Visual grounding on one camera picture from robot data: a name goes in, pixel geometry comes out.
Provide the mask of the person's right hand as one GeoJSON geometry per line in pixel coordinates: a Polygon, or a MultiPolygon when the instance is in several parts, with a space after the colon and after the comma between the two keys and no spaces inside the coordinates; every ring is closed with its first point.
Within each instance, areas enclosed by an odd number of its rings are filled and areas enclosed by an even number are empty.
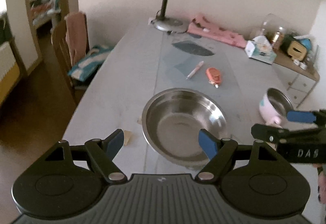
{"type": "Polygon", "coordinates": [[[325,164],[317,168],[318,170],[318,199],[321,204],[326,203],[326,177],[325,164]]]}

